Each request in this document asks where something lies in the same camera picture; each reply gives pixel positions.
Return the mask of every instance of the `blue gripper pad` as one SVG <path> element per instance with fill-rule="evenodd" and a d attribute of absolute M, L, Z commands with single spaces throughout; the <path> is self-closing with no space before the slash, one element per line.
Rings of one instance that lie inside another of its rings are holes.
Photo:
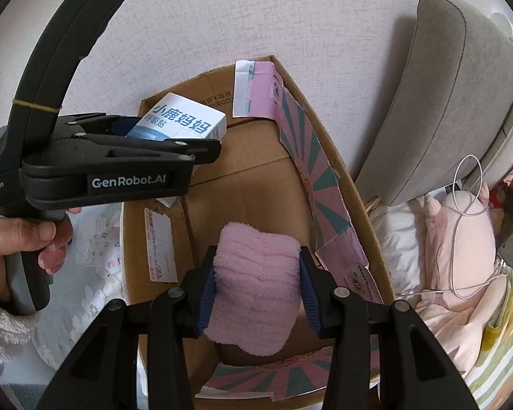
<path fill-rule="evenodd" d="M 196 322 L 195 330 L 198 336 L 201 336 L 203 331 L 209 325 L 209 319 L 211 319 L 211 311 L 213 310 L 213 303 L 215 301 L 216 295 L 214 274 L 215 271 L 213 267 L 211 267 L 207 272 L 207 278 L 197 303 L 198 319 Z"/>
<path fill-rule="evenodd" d="M 316 289 L 313 286 L 312 279 L 308 272 L 308 268 L 300 254 L 300 294 L 306 311 L 306 318 L 310 324 L 310 328 L 316 334 L 321 334 L 321 320 L 319 316 L 319 300 L 317 299 Z"/>

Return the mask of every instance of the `barcode label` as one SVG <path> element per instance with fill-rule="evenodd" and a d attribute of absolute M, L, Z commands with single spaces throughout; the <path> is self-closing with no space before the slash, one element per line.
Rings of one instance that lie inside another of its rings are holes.
<path fill-rule="evenodd" d="M 148 271 L 152 282 L 177 282 L 171 219 L 144 209 Z"/>

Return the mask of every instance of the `human hand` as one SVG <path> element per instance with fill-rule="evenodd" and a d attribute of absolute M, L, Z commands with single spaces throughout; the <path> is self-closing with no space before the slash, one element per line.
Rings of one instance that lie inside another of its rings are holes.
<path fill-rule="evenodd" d="M 77 214 L 81 208 L 71 208 L 69 211 Z M 63 266 L 72 233 L 72 224 L 67 215 L 59 223 L 0 217 L 0 302 L 11 300 L 4 255 L 42 250 L 38 265 L 48 274 L 53 274 Z"/>

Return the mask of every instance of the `textured wall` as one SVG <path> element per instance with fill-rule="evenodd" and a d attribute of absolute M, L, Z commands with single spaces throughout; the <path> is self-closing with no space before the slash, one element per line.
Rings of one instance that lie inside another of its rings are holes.
<path fill-rule="evenodd" d="M 62 0 L 12 0 L 0 17 L 0 125 L 30 52 Z M 466 0 L 486 15 L 504 0 Z M 126 0 L 82 61 L 62 113 L 135 114 L 199 72 L 276 54 L 357 171 L 408 54 L 417 0 Z"/>

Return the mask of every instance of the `white box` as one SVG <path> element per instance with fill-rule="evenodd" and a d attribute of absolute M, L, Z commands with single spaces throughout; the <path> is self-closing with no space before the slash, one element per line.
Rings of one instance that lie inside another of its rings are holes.
<path fill-rule="evenodd" d="M 216 109 L 169 92 L 127 134 L 134 139 L 217 139 L 226 116 Z"/>

